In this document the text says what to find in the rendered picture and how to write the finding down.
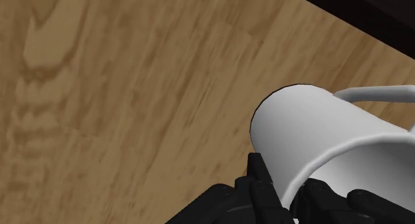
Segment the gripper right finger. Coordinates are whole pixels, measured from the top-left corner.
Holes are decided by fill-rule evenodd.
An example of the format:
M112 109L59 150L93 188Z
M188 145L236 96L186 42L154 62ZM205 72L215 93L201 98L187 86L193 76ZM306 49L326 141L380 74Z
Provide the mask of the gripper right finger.
M354 189L346 197L309 178L289 208L299 224L415 224L415 213L381 196Z

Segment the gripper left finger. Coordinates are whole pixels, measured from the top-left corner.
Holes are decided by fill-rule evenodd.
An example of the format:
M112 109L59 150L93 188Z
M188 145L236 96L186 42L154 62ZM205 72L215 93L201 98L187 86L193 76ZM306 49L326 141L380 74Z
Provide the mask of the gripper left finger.
M247 157L247 175L235 185L212 185L165 224L295 224L273 187L259 153Z

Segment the white mug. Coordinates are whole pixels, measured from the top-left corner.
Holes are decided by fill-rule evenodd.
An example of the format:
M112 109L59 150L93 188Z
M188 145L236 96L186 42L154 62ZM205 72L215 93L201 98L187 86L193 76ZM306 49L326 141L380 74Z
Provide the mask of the white mug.
M251 143L284 207L315 178L339 195L364 189L415 212L415 125L407 130L384 121L359 108L361 101L415 104L415 85L331 93L294 84L257 107Z

